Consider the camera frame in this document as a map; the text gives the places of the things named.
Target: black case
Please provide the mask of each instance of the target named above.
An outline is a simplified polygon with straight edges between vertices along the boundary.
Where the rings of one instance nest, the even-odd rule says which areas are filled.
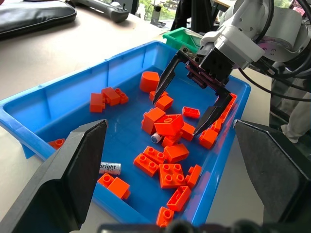
[[[0,40],[75,20],[75,8],[62,1],[26,1],[0,6]]]

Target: white table surface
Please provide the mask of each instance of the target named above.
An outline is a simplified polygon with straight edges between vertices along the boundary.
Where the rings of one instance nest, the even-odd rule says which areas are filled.
[[[0,99],[159,39],[162,33],[133,15],[122,24],[114,24],[99,13],[79,8],[74,23],[0,42]],[[270,78],[249,69],[246,73],[271,89]],[[244,80],[238,71],[232,74]],[[270,94],[251,86],[242,118],[268,125]],[[26,160],[19,142],[0,128],[0,220],[41,163],[35,156]],[[248,218],[261,223],[262,214],[262,203],[235,139],[207,221],[230,225]],[[115,220],[92,203],[80,232],[96,232],[100,224],[108,222]]]

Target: green container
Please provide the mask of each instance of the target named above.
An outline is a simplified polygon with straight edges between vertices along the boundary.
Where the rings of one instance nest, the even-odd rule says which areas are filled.
[[[187,28],[178,28],[174,31],[165,33],[163,38],[167,39],[166,44],[174,49],[178,50],[184,45],[192,52],[197,52],[200,48],[200,40],[202,36]]]

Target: white battery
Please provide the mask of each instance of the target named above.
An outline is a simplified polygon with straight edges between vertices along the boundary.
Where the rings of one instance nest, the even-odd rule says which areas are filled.
[[[156,144],[156,143],[159,143],[163,137],[158,135],[157,133],[154,133],[153,135],[151,135],[150,138],[151,138],[151,141]]]
[[[99,173],[100,174],[109,173],[111,175],[120,175],[121,174],[121,164],[101,162],[101,166],[99,168]]]

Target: person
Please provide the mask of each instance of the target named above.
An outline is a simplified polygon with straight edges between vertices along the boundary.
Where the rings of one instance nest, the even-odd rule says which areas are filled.
[[[308,88],[304,79],[295,78],[293,84]],[[287,90],[286,96],[311,99],[311,93],[293,87]],[[283,99],[280,110],[290,116],[288,124],[281,125],[283,134],[292,142],[297,143],[299,138],[311,129],[311,102],[301,102]]]

